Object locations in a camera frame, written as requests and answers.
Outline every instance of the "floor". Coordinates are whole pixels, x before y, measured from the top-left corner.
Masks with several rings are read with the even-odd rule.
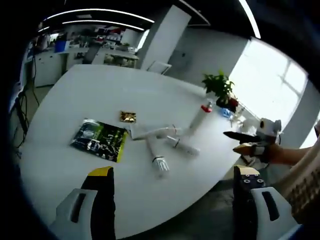
[[[34,89],[38,101],[44,99],[52,86]],[[28,121],[31,122],[38,109],[32,86],[26,91]],[[14,145],[23,139],[23,131],[18,124],[14,135]],[[233,190],[232,171],[223,182],[218,183],[206,195],[188,209],[169,221],[126,240],[231,240],[233,239]]]

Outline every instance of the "green book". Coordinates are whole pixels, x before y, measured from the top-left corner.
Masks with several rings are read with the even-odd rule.
[[[71,146],[117,163],[121,159],[126,136],[124,128],[85,118]]]

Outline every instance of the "white wall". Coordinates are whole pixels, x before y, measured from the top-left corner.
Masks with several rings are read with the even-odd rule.
[[[308,80],[303,96],[291,120],[283,130],[281,145],[300,148],[314,126],[320,111],[320,93]]]
[[[130,47],[136,48],[138,46],[138,40],[140,37],[140,33],[137,31],[133,31],[131,29],[126,29],[122,35],[121,43],[130,44]]]
[[[167,75],[203,86],[203,74],[217,74],[221,69],[230,75],[248,39],[210,29],[187,28],[169,60],[172,68]]]
[[[154,61],[167,63],[190,19],[189,14],[172,5],[152,25],[138,55],[138,67],[146,70]]]

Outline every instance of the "ceiling light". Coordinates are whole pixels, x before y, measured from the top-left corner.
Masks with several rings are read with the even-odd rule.
[[[76,10],[64,11],[64,12],[60,12],[60,13],[57,13],[57,14],[55,14],[55,15],[49,16],[49,17],[47,17],[45,20],[54,18],[54,17],[59,16],[59,15],[62,15],[62,14],[69,14],[69,13],[82,12],[82,11],[105,11],[105,12],[113,12],[113,13],[118,13],[118,14],[130,15],[130,16],[133,16],[133,17],[136,17],[136,18],[139,18],[139,19],[143,19],[143,20],[149,21],[149,22],[151,22],[151,23],[154,23],[154,22],[155,22],[155,21],[153,21],[153,20],[151,20],[151,19],[149,19],[149,18],[146,18],[146,17],[143,17],[143,16],[139,16],[139,15],[136,15],[136,14],[133,14],[133,13],[129,13],[129,12],[125,12],[125,11],[112,10],[112,9],[101,9],[101,8],[85,8],[85,9],[76,9]]]
[[[48,28],[50,28],[50,27],[49,27],[49,26],[46,26],[46,27],[40,29],[40,30],[38,31],[38,33],[42,32],[43,30],[46,30],[46,29],[48,29]]]
[[[240,4],[242,5],[244,11],[245,11],[245,14],[247,15],[250,23],[251,23],[251,26],[253,28],[253,32],[254,32],[254,35],[257,39],[260,39],[261,36],[260,36],[260,32],[259,32],[259,29],[258,29],[258,25],[256,23],[256,20],[254,18],[254,15],[252,14],[252,11],[248,5],[248,3],[246,2],[246,0],[239,0]]]
[[[184,0],[179,0],[179,2],[186,5],[188,8],[190,8],[192,11],[194,11],[197,15],[199,15],[200,18],[202,18],[208,26],[211,26],[210,22],[200,13],[200,11],[194,9],[192,6],[190,6],[188,3],[186,3]]]
[[[118,25],[123,25],[123,26],[127,26],[127,27],[130,27],[130,28],[134,28],[134,29],[138,29],[138,30],[144,31],[144,29],[143,29],[143,28],[141,28],[141,27],[132,26],[132,25],[129,25],[129,24],[120,23],[120,22],[115,22],[115,21],[102,21],[102,20],[76,20],[76,21],[65,21],[65,22],[63,22],[62,24],[72,24],[72,23],[82,23],[82,22],[118,24]]]

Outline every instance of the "chair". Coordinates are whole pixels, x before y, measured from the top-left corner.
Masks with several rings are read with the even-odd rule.
[[[148,72],[154,72],[161,75],[164,75],[166,71],[168,71],[172,65],[160,62],[160,61],[154,61],[146,70]]]
[[[100,48],[101,48],[100,44],[94,44],[93,46],[91,46],[88,49],[88,51],[85,53],[82,64],[92,64]]]

